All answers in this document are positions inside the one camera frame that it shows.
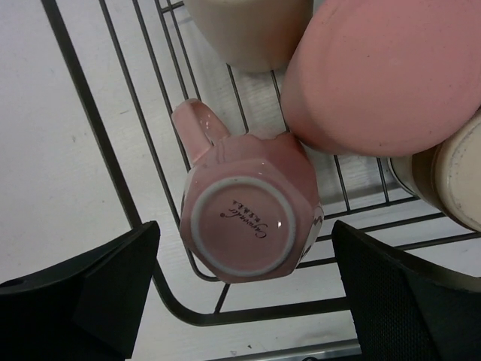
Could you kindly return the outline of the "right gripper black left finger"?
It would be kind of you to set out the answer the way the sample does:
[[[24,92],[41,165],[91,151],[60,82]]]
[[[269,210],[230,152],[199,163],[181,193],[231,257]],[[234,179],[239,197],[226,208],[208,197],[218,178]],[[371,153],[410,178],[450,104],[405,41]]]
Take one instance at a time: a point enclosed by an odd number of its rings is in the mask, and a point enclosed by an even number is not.
[[[90,251],[1,285],[3,360],[132,357],[160,229],[144,223]]]

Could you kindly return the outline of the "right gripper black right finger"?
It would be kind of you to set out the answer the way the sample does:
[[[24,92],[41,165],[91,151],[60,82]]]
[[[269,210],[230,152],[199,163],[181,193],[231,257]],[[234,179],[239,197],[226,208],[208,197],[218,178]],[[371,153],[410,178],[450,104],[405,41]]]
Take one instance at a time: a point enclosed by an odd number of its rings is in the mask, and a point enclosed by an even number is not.
[[[480,279],[342,221],[334,255],[365,360],[478,360]]]

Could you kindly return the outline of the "matte pink tumbler cup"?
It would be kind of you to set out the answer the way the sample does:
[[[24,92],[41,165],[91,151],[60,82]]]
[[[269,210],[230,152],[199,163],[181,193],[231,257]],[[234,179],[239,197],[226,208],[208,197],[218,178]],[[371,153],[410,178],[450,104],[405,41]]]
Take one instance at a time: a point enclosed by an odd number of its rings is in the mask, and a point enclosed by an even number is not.
[[[479,106],[478,1],[325,1],[281,89],[290,131],[332,154],[418,153]]]

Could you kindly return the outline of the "glossy pink handled mug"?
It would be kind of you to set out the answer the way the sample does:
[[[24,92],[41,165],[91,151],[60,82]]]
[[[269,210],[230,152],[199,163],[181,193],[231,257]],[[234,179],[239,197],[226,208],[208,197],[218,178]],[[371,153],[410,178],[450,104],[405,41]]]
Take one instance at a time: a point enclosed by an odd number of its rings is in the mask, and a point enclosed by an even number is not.
[[[221,281],[291,274],[315,243],[324,212],[315,169],[290,132],[233,136],[203,102],[172,114],[191,162],[180,236]]]

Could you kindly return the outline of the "beige cream cup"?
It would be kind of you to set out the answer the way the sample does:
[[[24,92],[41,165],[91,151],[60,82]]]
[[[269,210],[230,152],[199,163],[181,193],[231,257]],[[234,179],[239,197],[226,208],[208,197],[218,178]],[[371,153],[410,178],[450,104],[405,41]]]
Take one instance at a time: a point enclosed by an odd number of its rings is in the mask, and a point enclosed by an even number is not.
[[[459,225],[480,231],[480,112],[442,143],[411,156],[387,159],[408,193]]]

